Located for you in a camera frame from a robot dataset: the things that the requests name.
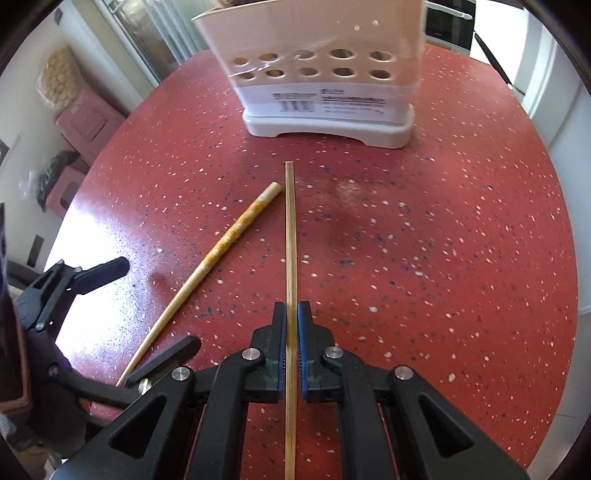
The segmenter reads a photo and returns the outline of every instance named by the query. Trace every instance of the bamboo strip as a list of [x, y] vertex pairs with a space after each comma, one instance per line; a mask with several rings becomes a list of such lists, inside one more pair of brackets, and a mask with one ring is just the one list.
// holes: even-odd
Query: bamboo strip
[[287, 338], [285, 343], [285, 480], [296, 478], [297, 414], [297, 246], [296, 185], [293, 162], [285, 163], [285, 239], [287, 265]]

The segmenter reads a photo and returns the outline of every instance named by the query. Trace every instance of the thin wooden strip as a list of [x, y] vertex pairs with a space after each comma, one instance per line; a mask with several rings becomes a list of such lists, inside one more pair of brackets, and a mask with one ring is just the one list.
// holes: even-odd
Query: thin wooden strip
[[296, 478], [297, 415], [297, 246], [296, 183], [293, 162], [285, 162], [287, 337], [285, 341], [285, 480]]
[[170, 321], [181, 305], [187, 300], [189, 295], [202, 282], [209, 271], [215, 266], [220, 257], [228, 251], [232, 244], [238, 240], [238, 237], [247, 229], [247, 227], [254, 221], [254, 219], [269, 205], [273, 199], [283, 191], [281, 184], [277, 182], [271, 183], [258, 198], [250, 204], [242, 215], [234, 222], [226, 233], [220, 238], [216, 245], [201, 261], [199, 266], [191, 273], [189, 279], [179, 289], [172, 301], [162, 312], [162, 315], [156, 320], [154, 326], [148, 332], [148, 335], [141, 343], [132, 359], [129, 361], [127, 367], [123, 371], [121, 378], [117, 382], [117, 386], [122, 385], [132, 370], [138, 364], [139, 360], [144, 356], [156, 337], [162, 332], [166, 324]]

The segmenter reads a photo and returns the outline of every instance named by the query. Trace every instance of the knife block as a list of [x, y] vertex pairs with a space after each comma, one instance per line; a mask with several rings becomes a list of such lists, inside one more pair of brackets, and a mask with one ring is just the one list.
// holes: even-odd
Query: knife block
[[423, 0], [267, 0], [199, 15], [252, 135], [335, 134], [385, 148], [411, 138]]

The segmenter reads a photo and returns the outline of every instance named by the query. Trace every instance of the plastic bag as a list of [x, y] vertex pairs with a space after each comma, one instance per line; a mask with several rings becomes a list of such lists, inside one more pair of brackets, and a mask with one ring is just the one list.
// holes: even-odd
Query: plastic bag
[[66, 109], [81, 88], [80, 70], [69, 47], [51, 52], [37, 78], [37, 91], [54, 112]]
[[47, 196], [57, 183], [64, 168], [77, 162], [79, 158], [80, 154], [78, 152], [63, 151], [51, 159], [49, 166], [41, 173], [38, 180], [37, 203], [41, 207], [41, 210], [45, 212]]
[[[80, 159], [81, 156], [78, 152], [64, 150], [49, 162], [46, 162], [41, 167], [41, 171], [31, 170], [28, 178], [19, 182], [23, 199], [36, 201], [41, 207], [41, 210], [45, 212], [47, 197], [60, 178], [60, 175], [67, 166], [78, 162]], [[88, 168], [82, 160], [74, 167], [79, 167], [78, 170], [81, 170], [83, 173], [86, 173]]]

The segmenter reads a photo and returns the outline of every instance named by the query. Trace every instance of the product label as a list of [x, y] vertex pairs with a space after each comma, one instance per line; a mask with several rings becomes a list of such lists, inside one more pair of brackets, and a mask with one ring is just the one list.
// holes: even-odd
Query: product label
[[369, 83], [283, 83], [236, 88], [252, 116], [307, 116], [399, 123], [411, 89]]

